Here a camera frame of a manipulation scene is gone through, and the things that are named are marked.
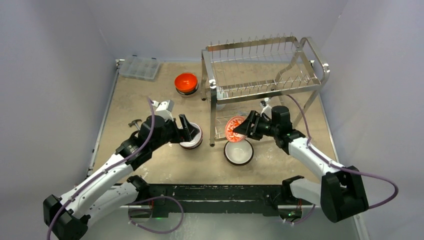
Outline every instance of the gray wall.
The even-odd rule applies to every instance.
[[[200,60],[212,41],[278,33],[322,46],[347,0],[87,0],[115,58]]]
[[[374,240],[423,239],[423,12],[420,0],[350,0],[322,49],[340,162],[399,185],[394,201],[364,214]],[[393,192],[364,180],[370,203]]]
[[[115,61],[83,0],[1,1],[0,36],[0,239],[45,239],[42,202],[87,173]]]

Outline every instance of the orange and white plate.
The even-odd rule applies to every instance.
[[[233,132],[233,129],[238,127],[245,120],[242,116],[234,116],[225,126],[225,137],[232,143],[237,143],[244,140],[247,136]]]

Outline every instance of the wooden tabletop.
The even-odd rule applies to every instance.
[[[192,150],[183,149],[178,144],[165,144],[157,149],[148,162],[132,173],[142,176],[148,183],[281,184],[282,180],[297,175],[319,182],[302,163],[279,149],[270,137],[264,137],[261,141],[249,140],[254,148],[254,157],[247,165],[234,166],[228,163],[224,157],[226,141],[217,141],[214,147],[209,146],[208,102],[201,100],[199,91],[193,97],[184,98],[175,90],[174,79],[184,72],[195,74],[200,81],[201,63],[165,62],[160,66],[155,82],[118,78],[99,143],[94,170],[101,167],[121,142],[136,130],[135,127],[129,127],[128,123],[134,119],[145,120],[151,115],[147,102],[149,97],[158,102],[169,99],[174,101],[172,110],[174,118],[178,118],[178,114],[185,114],[190,122],[198,124],[203,129],[203,143]],[[310,92],[297,93],[293,97],[303,106],[310,94]],[[288,97],[284,96],[283,99],[293,121],[299,109]],[[324,154],[335,159],[319,97],[306,112],[306,118],[312,143]],[[296,129],[306,133],[303,121]]]

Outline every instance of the metal dish rack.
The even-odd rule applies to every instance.
[[[305,43],[322,68],[317,78],[305,52]],[[329,78],[327,61],[310,37],[279,36],[207,46],[201,51],[201,99],[210,103],[210,142],[225,139],[224,127],[233,116],[261,111],[258,99],[271,98],[271,106],[283,105],[282,97],[312,91],[303,106],[307,111]],[[217,105],[225,104],[222,110]],[[302,119],[298,114],[293,125]]]

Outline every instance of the hammer head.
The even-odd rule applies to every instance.
[[[132,127],[136,125],[138,122],[142,122],[142,120],[141,119],[132,120],[130,123],[128,123],[128,126]]]

